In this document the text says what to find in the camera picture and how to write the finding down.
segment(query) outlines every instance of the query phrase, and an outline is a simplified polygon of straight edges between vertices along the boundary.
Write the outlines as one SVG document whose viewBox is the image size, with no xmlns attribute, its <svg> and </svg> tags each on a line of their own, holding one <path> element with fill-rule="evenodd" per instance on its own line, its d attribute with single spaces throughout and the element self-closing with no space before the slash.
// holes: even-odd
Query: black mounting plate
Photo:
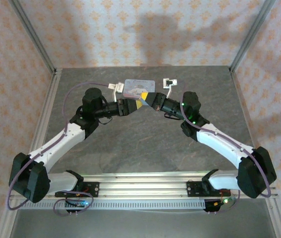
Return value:
<svg viewBox="0 0 281 238">
<path fill-rule="evenodd" d="M 82 190 L 80 192 L 86 192 L 91 194 L 93 197 L 99 196 L 100 183 L 99 182 L 82 182 Z M 64 192 L 56 192 L 55 197 L 65 197 L 65 198 L 79 198 L 79 197 L 89 197 L 84 194 L 80 194 L 80 196 L 76 196 L 74 193 L 64 193 Z"/>
<path fill-rule="evenodd" d="M 202 181 L 188 181 L 186 182 L 186 191 L 188 197 L 230 197 L 230 191 L 223 190 L 209 190 L 205 191 L 202 188 Z"/>
</svg>

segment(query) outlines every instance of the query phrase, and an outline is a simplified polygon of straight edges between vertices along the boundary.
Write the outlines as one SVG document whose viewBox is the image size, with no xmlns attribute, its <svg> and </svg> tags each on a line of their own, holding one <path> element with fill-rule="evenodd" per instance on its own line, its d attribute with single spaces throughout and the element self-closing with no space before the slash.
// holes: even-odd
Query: black cable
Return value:
<svg viewBox="0 0 281 238">
<path fill-rule="evenodd" d="M 102 96 L 101 96 L 101 99 L 104 101 L 104 103 L 105 103 L 105 105 L 106 105 L 106 107 L 107 107 L 109 103 L 107 102 L 106 98 L 102 95 Z"/>
<path fill-rule="evenodd" d="M 82 107 L 83 107 L 83 106 L 80 106 L 80 107 L 77 108 L 77 110 L 76 110 L 76 112 L 75 112 L 76 115 L 79 115 L 79 113 L 80 113 Z"/>
<path fill-rule="evenodd" d="M 102 123 L 100 120 L 99 120 L 99 123 L 102 124 L 102 125 L 106 125 L 106 124 L 108 124 L 108 123 L 110 123 L 112 121 L 112 117 L 110 117 L 108 119 L 110 119 L 110 120 L 108 122 L 106 122 L 106 123 Z"/>
<path fill-rule="evenodd" d="M 180 118 L 173 118 L 173 117 L 170 117 L 170 116 L 168 115 L 168 113 L 165 113 L 164 116 L 165 116 L 165 118 L 167 118 L 167 119 L 181 120 Z"/>
</svg>

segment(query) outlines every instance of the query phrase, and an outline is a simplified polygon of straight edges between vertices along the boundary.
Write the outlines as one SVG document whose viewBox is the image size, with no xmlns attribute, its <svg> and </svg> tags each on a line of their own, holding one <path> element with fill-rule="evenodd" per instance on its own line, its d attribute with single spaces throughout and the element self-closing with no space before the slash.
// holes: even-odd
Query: patterned wallpaper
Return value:
<svg viewBox="0 0 281 238">
<path fill-rule="evenodd" d="M 0 0 L 0 217 L 14 156 L 29 151 L 51 75 L 7 0 Z"/>
<path fill-rule="evenodd" d="M 252 137 L 269 150 L 281 195 L 281 0 L 237 69 L 237 78 Z"/>
<path fill-rule="evenodd" d="M 230 65 L 264 0 L 21 0 L 56 67 Z"/>
</svg>

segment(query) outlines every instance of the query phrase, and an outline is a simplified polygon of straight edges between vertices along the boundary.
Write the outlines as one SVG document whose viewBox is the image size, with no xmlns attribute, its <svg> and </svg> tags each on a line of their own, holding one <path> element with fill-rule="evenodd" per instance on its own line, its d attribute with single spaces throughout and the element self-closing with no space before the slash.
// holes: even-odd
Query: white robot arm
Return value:
<svg viewBox="0 0 281 238">
<path fill-rule="evenodd" d="M 180 103 L 168 99 L 162 93 L 142 93 L 142 99 L 156 111 L 163 111 L 169 117 L 179 120 L 185 118 Z M 119 99 L 117 102 L 107 103 L 97 88 L 87 90 L 82 101 L 83 105 L 78 108 L 65 130 L 29 155 L 20 153 L 15 157 L 9 184 L 12 183 L 12 188 L 30 201 L 39 202 L 46 194 L 62 190 L 82 191 L 80 175 L 73 171 L 49 174 L 52 166 L 74 145 L 93 133 L 99 125 L 99 118 L 126 116 L 141 107 L 141 103 L 133 99 Z M 213 196 L 220 189 L 240 189 L 249 197 L 256 198 L 267 186 L 250 155 L 258 161 L 269 184 L 276 180 L 277 176 L 267 150 L 262 147 L 254 149 L 220 132 L 199 114 L 201 104 L 195 93 L 184 93 L 182 105 L 186 117 L 199 128 L 184 120 L 181 124 L 184 134 L 211 147 L 238 169 L 231 172 L 210 171 L 202 181 L 188 185 L 192 191 L 191 195 L 201 196 L 202 193 L 204 196 Z"/>
</svg>

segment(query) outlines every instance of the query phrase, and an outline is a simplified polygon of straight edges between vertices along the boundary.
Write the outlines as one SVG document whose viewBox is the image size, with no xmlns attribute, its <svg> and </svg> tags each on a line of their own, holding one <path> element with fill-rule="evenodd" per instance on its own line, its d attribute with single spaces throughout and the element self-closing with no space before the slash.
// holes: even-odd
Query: wire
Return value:
<svg viewBox="0 0 281 238">
<path fill-rule="evenodd" d="M 231 191 L 230 191 L 230 190 L 227 190 L 227 189 L 221 189 L 220 192 L 221 192 L 221 201 L 222 201 L 222 199 L 223 199 L 224 192 L 229 192 L 229 193 L 231 193 Z"/>
<path fill-rule="evenodd" d="M 112 121 L 112 117 L 110 117 L 109 119 L 110 119 L 110 120 L 109 120 L 108 122 L 105 122 L 105 123 L 103 123 L 103 122 L 101 122 L 101 121 L 99 120 L 99 123 L 102 124 L 102 125 L 107 125 L 108 123 L 110 123 L 110 122 Z"/>
<path fill-rule="evenodd" d="M 216 133 L 215 131 L 212 131 L 212 130 L 208 130 L 208 129 L 205 129 L 203 127 L 200 127 L 198 125 L 195 125 L 193 124 L 192 122 L 190 122 L 190 120 L 186 117 L 185 113 L 184 113 L 184 109 L 183 109 L 183 95 L 182 94 L 182 97 L 180 98 L 180 110 L 181 110 L 181 113 L 183 115 L 183 118 L 184 120 L 189 124 L 191 125 L 192 127 L 196 128 L 196 129 L 199 129 L 201 131 L 205 131 L 207 133 L 210 133 L 210 134 L 213 134 L 215 136 L 219 136 L 221 138 L 223 138 L 224 140 L 228 141 L 229 143 L 231 143 L 232 145 L 234 145 L 237 149 L 239 149 L 240 151 L 244 152 L 246 155 L 248 155 L 252 161 L 255 163 L 255 165 L 257 166 L 261 176 L 263 177 L 264 179 L 264 182 L 265 182 L 265 185 L 266 185 L 266 188 L 267 188 L 267 193 L 268 194 L 261 194 L 263 197 L 265 198 L 268 198 L 271 196 L 271 190 L 270 190 L 270 187 L 269 187 L 269 183 L 268 183 L 268 180 L 267 180 L 267 177 L 265 175 L 265 172 L 263 171 L 263 169 L 261 168 L 260 164 L 258 163 L 258 161 L 255 159 L 255 157 L 249 153 L 247 150 L 245 150 L 244 148 L 242 148 L 239 144 L 235 143 L 233 140 L 231 140 L 230 138 L 228 138 L 227 136 L 223 135 L 223 134 L 220 134 L 220 133 Z"/>
<path fill-rule="evenodd" d="M 240 190 L 238 190 L 238 195 L 237 195 L 237 198 L 235 199 L 235 202 L 233 203 L 233 205 L 231 205 L 229 208 L 223 210 L 223 211 L 218 211 L 218 212 L 208 212 L 208 215 L 210 215 L 211 213 L 216 215 L 218 213 L 224 213 L 224 212 L 227 212 L 228 210 L 231 210 L 233 207 L 236 206 L 236 204 L 239 202 L 239 199 L 240 199 Z"/>
<path fill-rule="evenodd" d="M 167 99 L 170 97 L 171 95 L 171 92 L 172 92 L 172 85 L 169 85 L 169 91 L 168 91 L 168 94 L 167 94 Z"/>
<path fill-rule="evenodd" d="M 13 180 L 11 181 L 11 184 L 9 186 L 9 189 L 8 189 L 8 192 L 7 192 L 7 196 L 6 196 L 6 207 L 8 210 L 10 211 L 13 211 L 13 210 L 17 210 L 18 208 L 22 207 L 23 205 L 26 204 L 26 202 L 29 201 L 29 199 L 26 199 L 25 201 L 23 201 L 22 203 L 20 203 L 18 206 L 16 207 L 11 207 L 9 205 L 9 198 L 11 196 L 11 192 L 13 190 L 13 186 L 15 185 L 15 183 L 17 182 L 19 176 L 22 174 L 22 172 L 24 172 L 26 170 L 26 168 L 35 160 L 37 159 L 39 156 L 43 155 L 45 152 L 47 152 L 48 150 L 50 150 L 51 148 L 53 148 L 54 146 L 56 146 L 66 135 L 66 132 L 67 132 L 67 124 L 68 124 L 68 119 L 65 115 L 65 103 L 67 101 L 67 98 L 68 96 L 70 95 L 70 93 L 80 87 L 80 86 L 83 86 L 83 85 L 88 85 L 88 84 L 92 84 L 92 85 L 99 85 L 99 86 L 105 86 L 105 87 L 108 87 L 108 84 L 103 84 L 103 83 L 97 83 L 97 82 L 83 82 L 83 83 L 79 83 L 77 85 L 75 85 L 74 87 L 72 87 L 65 95 L 64 97 L 64 100 L 63 100 L 63 105 L 62 105 L 62 116 L 63 116 L 63 119 L 64 119 L 64 123 L 65 123 L 65 126 L 64 126 L 64 133 L 59 137 L 58 140 L 56 140 L 54 143 L 52 143 L 50 146 L 48 146 L 46 149 L 40 151 L 37 155 L 35 155 L 33 158 L 31 158 L 19 171 L 18 173 L 15 175 L 15 177 L 13 178 Z"/>
<path fill-rule="evenodd" d="M 91 201 L 84 209 L 82 209 L 82 210 L 80 210 L 80 211 L 75 211 L 75 214 L 76 214 L 76 215 L 79 214 L 79 213 L 85 212 L 90 206 L 92 206 L 92 204 L 93 204 L 93 202 L 94 202 L 93 196 L 92 196 L 91 194 L 87 193 L 87 192 L 78 192 L 78 191 L 61 191 L 61 192 L 64 192 L 64 193 L 74 193 L 74 194 L 77 194 L 77 193 L 79 193 L 79 194 L 84 194 L 84 195 L 89 196 L 89 197 L 92 199 L 92 201 Z M 70 201 L 70 202 L 78 202 L 78 201 L 82 201 L 82 200 L 62 198 L 62 199 L 59 199 L 59 200 L 57 200 L 57 201 L 55 202 L 55 204 L 53 205 L 53 212 L 54 212 L 56 215 L 60 216 L 60 217 L 67 217 L 67 216 L 71 216 L 72 213 L 71 213 L 71 212 L 70 212 L 70 213 L 60 213 L 60 212 L 56 209 L 56 205 L 57 205 L 59 202 L 61 202 L 61 201 L 66 201 L 66 202 L 67 202 L 67 201 L 68 201 L 68 202 L 69 202 L 69 201 Z"/>
<path fill-rule="evenodd" d="M 170 117 L 170 116 L 168 115 L 168 113 L 165 113 L 164 116 L 165 116 L 165 118 L 167 118 L 167 119 L 181 120 L 180 118 L 173 118 L 173 117 Z"/>
</svg>

